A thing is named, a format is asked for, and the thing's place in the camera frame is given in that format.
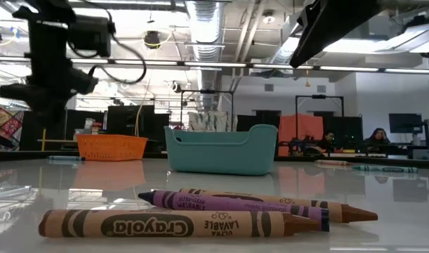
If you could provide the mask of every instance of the purple crayon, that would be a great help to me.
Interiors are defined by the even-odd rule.
[[[154,190],[151,193],[139,193],[138,197],[156,207],[172,210],[202,211],[249,211],[249,212],[286,212],[320,221],[319,231],[329,232],[329,211],[319,207],[260,202],[255,200],[232,199],[190,193],[177,193],[166,190]]]

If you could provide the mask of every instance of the teal plastic basket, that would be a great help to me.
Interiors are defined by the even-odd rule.
[[[188,132],[164,127],[174,171],[260,176],[273,166],[278,129],[259,124],[248,132]]]

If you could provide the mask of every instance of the colorful fabric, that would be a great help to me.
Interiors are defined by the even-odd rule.
[[[24,111],[5,110],[3,108],[0,108],[0,136],[7,138],[13,143],[15,148],[10,150],[19,150],[23,118]],[[3,145],[0,145],[0,149],[8,148]]]

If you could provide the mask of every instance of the orange plastic basket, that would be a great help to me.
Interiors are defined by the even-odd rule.
[[[147,138],[116,134],[77,134],[81,157],[88,161],[142,159]]]

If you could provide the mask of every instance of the glossy table surface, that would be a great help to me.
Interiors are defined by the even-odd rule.
[[[48,209],[147,209],[136,194],[205,188],[333,200],[378,213],[379,221],[332,224],[292,238],[63,238],[39,236]],[[429,252],[429,170],[365,174],[344,167],[276,162],[266,176],[171,171],[167,160],[0,162],[0,252]]]

